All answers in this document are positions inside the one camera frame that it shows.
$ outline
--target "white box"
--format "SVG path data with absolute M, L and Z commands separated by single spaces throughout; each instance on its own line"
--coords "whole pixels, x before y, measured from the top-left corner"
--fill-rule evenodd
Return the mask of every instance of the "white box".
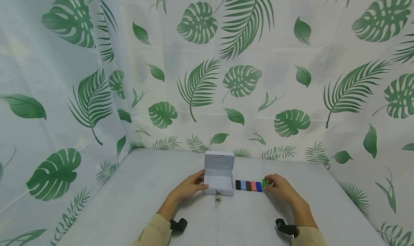
M 204 184 L 209 188 L 205 194 L 234 195 L 233 183 L 234 153 L 225 151 L 207 151 L 204 156 Z

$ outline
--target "white table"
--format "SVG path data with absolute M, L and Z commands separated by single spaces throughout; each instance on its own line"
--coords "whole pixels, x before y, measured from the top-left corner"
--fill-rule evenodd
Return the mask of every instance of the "white table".
M 169 191 L 204 167 L 204 154 L 139 149 L 121 164 L 58 246 L 130 246 Z M 320 165 L 236 158 L 234 179 L 261 181 L 279 173 L 311 206 L 328 245 L 386 244 L 330 173 Z M 293 224 L 290 209 L 260 192 L 236 190 L 215 210 L 213 195 L 196 194 L 180 205 L 175 220 L 188 226 L 170 246 L 290 245 L 275 219 Z

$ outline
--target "blue block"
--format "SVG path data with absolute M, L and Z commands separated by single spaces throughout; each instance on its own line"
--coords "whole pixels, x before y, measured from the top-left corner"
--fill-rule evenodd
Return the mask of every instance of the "blue block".
M 262 184 L 260 182 L 256 182 L 256 189 L 258 192 L 262 192 Z
M 246 190 L 246 181 L 240 181 L 241 183 L 241 189 Z

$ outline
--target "beige sleeve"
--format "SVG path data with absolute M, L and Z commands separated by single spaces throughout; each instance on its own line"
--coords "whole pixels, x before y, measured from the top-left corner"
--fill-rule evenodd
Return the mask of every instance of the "beige sleeve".
M 292 239 L 292 246 L 327 246 L 323 234 L 312 227 L 298 227 L 300 233 Z
M 132 246 L 167 246 L 171 238 L 170 222 L 155 214 Z

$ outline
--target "leaf print curtain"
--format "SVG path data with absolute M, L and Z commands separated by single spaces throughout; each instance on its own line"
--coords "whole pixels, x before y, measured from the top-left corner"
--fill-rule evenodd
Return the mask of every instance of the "leaf print curtain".
M 384 241 L 413 244 L 413 10 L 0 0 L 0 246 L 57 245 L 144 147 L 319 164 Z

